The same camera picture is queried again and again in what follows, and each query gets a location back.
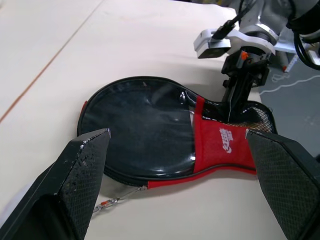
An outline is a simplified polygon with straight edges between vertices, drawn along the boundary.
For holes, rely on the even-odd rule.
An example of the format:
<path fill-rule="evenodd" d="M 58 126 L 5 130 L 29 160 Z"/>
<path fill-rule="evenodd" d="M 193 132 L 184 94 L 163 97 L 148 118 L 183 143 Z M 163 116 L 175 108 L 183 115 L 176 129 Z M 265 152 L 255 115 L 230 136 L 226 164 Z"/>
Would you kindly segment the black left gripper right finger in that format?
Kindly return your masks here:
<path fill-rule="evenodd" d="M 320 162 L 275 133 L 245 134 L 263 195 L 287 240 L 320 240 Z"/>

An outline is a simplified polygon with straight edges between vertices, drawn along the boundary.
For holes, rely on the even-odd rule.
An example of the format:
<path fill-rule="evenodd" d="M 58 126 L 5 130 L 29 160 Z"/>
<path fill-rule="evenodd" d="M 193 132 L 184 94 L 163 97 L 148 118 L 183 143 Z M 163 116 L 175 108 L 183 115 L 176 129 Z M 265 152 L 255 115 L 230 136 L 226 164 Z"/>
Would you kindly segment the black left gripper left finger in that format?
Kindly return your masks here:
<path fill-rule="evenodd" d="M 0 240 L 84 240 L 110 138 L 102 128 L 69 141 L 0 227 Z"/>

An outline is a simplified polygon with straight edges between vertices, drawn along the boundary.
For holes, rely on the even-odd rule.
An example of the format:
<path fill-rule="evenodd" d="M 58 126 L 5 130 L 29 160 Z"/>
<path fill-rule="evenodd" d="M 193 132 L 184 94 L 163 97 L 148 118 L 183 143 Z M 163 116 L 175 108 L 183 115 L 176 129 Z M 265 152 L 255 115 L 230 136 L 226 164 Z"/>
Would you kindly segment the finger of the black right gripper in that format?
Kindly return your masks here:
<path fill-rule="evenodd" d="M 229 101 L 229 122 L 235 120 L 248 100 L 253 85 L 253 75 L 243 74 L 236 81 Z"/>
<path fill-rule="evenodd" d="M 228 105 L 227 121 L 229 121 L 232 111 L 232 98 L 234 94 L 235 81 L 230 77 L 228 80 L 225 80 L 223 82 L 223 86 L 225 87 L 225 93 L 223 95 L 222 101 L 226 102 L 226 104 Z"/>

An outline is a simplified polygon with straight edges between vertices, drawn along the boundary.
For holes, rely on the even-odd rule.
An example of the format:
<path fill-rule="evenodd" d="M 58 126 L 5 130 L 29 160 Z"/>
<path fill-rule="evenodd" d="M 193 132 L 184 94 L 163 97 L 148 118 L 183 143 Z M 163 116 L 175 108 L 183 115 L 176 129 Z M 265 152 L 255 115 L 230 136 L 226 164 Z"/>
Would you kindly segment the white frame with ruler post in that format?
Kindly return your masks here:
<path fill-rule="evenodd" d="M 292 41 L 281 40 L 275 45 L 282 71 L 289 73 L 298 60 L 307 67 L 320 71 L 320 41 L 303 42 L 300 37 Z"/>

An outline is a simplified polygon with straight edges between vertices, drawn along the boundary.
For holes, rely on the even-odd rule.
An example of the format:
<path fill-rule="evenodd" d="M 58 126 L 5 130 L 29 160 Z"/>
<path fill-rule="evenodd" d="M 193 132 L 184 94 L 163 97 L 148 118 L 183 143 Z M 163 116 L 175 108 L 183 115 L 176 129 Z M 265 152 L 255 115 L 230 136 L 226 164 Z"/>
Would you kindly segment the black table tennis paddle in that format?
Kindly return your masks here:
<path fill-rule="evenodd" d="M 191 116 L 196 100 L 195 92 L 171 81 L 117 81 L 86 103 L 77 133 L 110 130 L 107 174 L 140 179 L 184 177 L 195 167 Z"/>

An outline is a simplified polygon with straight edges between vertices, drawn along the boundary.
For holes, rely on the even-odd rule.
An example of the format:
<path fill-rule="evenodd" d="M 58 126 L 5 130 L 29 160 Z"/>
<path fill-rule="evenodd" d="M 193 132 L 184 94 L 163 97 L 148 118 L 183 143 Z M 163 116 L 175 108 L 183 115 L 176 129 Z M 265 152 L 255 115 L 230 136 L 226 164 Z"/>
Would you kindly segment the red black paddle case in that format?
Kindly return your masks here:
<path fill-rule="evenodd" d="M 160 79 L 183 86 L 171 79 L 158 76 L 133 76 L 114 82 L 135 79 Z M 237 121 L 228 122 L 228 105 L 226 103 L 210 101 L 196 92 L 194 93 L 196 94 L 196 102 L 191 121 L 194 131 L 195 165 L 192 174 L 176 178 L 142 179 L 105 173 L 105 166 L 104 174 L 125 185 L 147 189 L 193 181 L 217 170 L 234 170 L 255 174 L 256 167 L 249 144 L 245 139 L 245 133 L 247 129 L 276 133 L 277 128 L 272 112 L 262 103 L 249 100 L 246 102 L 240 118 Z"/>

